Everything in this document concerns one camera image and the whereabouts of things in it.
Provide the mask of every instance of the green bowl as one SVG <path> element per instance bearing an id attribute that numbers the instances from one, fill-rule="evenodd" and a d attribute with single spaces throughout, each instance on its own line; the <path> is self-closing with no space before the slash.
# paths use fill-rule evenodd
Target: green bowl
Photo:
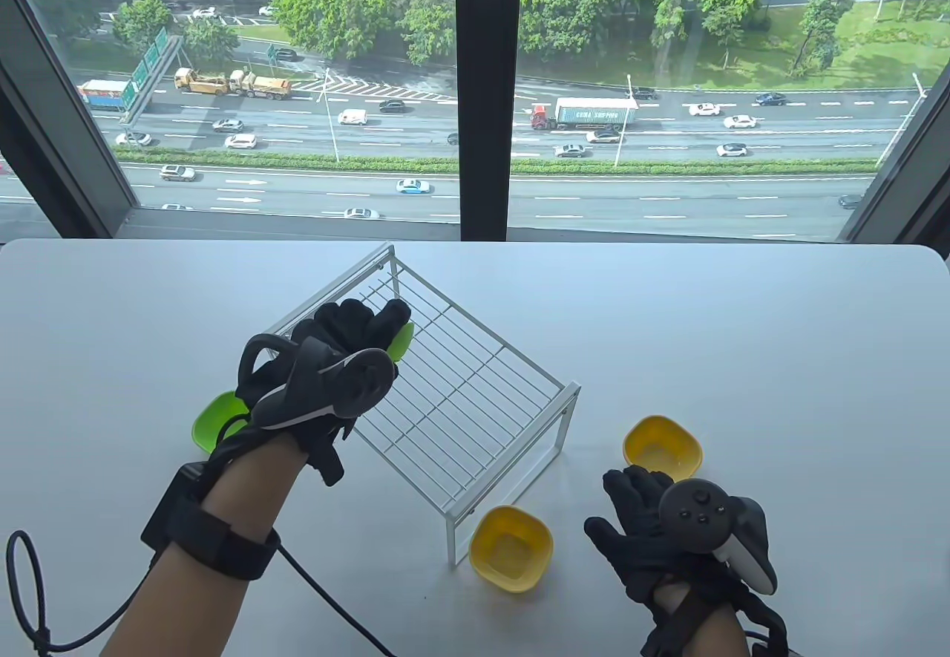
<path id="1" fill-rule="evenodd" d="M 228 422 L 236 416 L 246 415 L 247 405 L 242 400 L 235 398 L 234 391 L 225 392 L 218 395 L 211 401 L 211 404 L 204 408 L 204 411 L 197 416 L 191 427 L 191 439 L 207 454 L 214 452 L 217 446 L 217 435 Z M 239 419 L 234 422 L 224 433 L 225 437 L 238 432 L 242 427 L 247 426 L 247 422 Z"/>
<path id="2" fill-rule="evenodd" d="M 408 322 L 403 325 L 400 331 L 396 334 L 396 337 L 393 338 L 393 342 L 390 343 L 390 346 L 386 349 L 387 355 L 390 356 L 391 361 L 399 362 L 403 359 L 403 355 L 406 355 L 406 351 L 410 349 L 410 344 L 413 342 L 413 335 L 415 334 L 415 324 L 413 322 Z"/>

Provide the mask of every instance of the car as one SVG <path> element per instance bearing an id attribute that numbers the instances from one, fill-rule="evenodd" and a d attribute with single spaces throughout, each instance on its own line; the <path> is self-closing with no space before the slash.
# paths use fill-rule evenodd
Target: car
<path id="1" fill-rule="evenodd" d="M 587 134 L 587 142 L 620 142 L 620 132 L 609 128 L 609 130 L 591 130 Z"/>
<path id="2" fill-rule="evenodd" d="M 689 107 L 691 115 L 719 115 L 719 106 L 715 103 L 698 103 Z"/>
<path id="3" fill-rule="evenodd" d="M 384 100 L 379 104 L 380 113 L 404 113 L 406 111 L 406 101 L 404 100 Z"/>
<path id="4" fill-rule="evenodd" d="M 763 93 L 756 96 L 756 103 L 759 105 L 784 105 L 787 102 L 788 98 L 781 93 Z"/>
<path id="5" fill-rule="evenodd" d="M 258 147 L 258 136 L 251 134 L 231 135 L 224 138 L 224 147 L 248 149 Z"/>
<path id="6" fill-rule="evenodd" d="M 754 128 L 758 124 L 758 120 L 751 117 L 751 115 L 730 115 L 722 123 L 732 130 L 732 128 Z"/>
<path id="7" fill-rule="evenodd" d="M 584 145 L 557 145 L 554 148 L 555 157 L 583 157 L 584 152 L 587 152 L 587 148 Z"/>
<path id="8" fill-rule="evenodd" d="M 634 100 L 658 100 L 659 96 L 652 88 L 634 88 Z"/>
<path id="9" fill-rule="evenodd" d="M 152 144 L 152 136 L 145 132 L 120 132 L 116 137 L 116 145 L 145 147 Z"/>
<path id="10" fill-rule="evenodd" d="M 396 191 L 401 195 L 428 195 L 432 185 L 424 179 L 401 179 L 396 182 Z"/>
<path id="11" fill-rule="evenodd" d="M 194 168 L 184 165 L 165 165 L 159 170 L 159 176 L 173 182 L 191 182 L 194 179 Z"/>
<path id="12" fill-rule="evenodd" d="M 211 128 L 216 132 L 241 132 L 244 130 L 244 123 L 237 118 L 227 117 L 211 123 Z"/>
<path id="13" fill-rule="evenodd" d="M 366 111 L 347 108 L 336 117 L 340 125 L 366 125 Z"/>
<path id="14" fill-rule="evenodd" d="M 842 209 L 858 209 L 864 199 L 864 195 L 841 195 L 838 197 L 838 206 Z"/>
<path id="15" fill-rule="evenodd" d="M 375 209 L 347 209 L 343 212 L 343 219 L 379 219 L 379 212 Z"/>
<path id="16" fill-rule="evenodd" d="M 745 157 L 749 154 L 749 148 L 741 142 L 727 142 L 715 149 L 720 157 Z"/>

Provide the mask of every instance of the hedge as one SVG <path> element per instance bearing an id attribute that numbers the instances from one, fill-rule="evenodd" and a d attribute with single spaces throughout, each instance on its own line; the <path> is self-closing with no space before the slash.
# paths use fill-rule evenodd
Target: hedge
<path id="1" fill-rule="evenodd" d="M 213 167 L 249 167 L 273 169 L 322 169 L 322 171 L 418 172 L 425 174 L 456 174 L 458 160 L 451 157 L 344 157 L 339 162 L 328 154 L 285 154 L 284 152 L 238 152 L 221 149 L 128 149 L 113 148 L 120 162 L 156 165 L 188 164 Z M 637 162 L 624 161 L 614 167 L 610 162 L 583 160 L 513 159 L 514 174 L 848 174 L 874 173 L 872 157 L 842 159 L 787 160 L 757 162 L 730 160 L 723 162 Z"/>

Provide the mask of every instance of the white van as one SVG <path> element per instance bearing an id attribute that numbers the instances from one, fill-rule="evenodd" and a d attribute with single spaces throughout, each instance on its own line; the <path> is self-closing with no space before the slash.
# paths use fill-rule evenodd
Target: white van
<path id="1" fill-rule="evenodd" d="M 347 108 L 336 119 L 340 125 L 366 125 L 366 111 Z"/>

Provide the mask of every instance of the wire rack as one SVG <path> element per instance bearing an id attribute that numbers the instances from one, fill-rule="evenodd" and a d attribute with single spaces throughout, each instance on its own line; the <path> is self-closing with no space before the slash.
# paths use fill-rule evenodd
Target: wire rack
<path id="1" fill-rule="evenodd" d="M 499 503 L 512 504 L 560 453 L 580 386 L 553 376 L 466 313 L 383 244 L 268 332 L 289 336 L 316 308 L 345 297 L 374 310 L 403 298 L 415 336 L 389 395 L 354 432 L 445 519 L 448 562 L 468 552 L 458 531 L 508 477 Z M 548 431 L 553 446 L 532 451 Z M 519 464 L 525 473 L 509 473 Z"/>

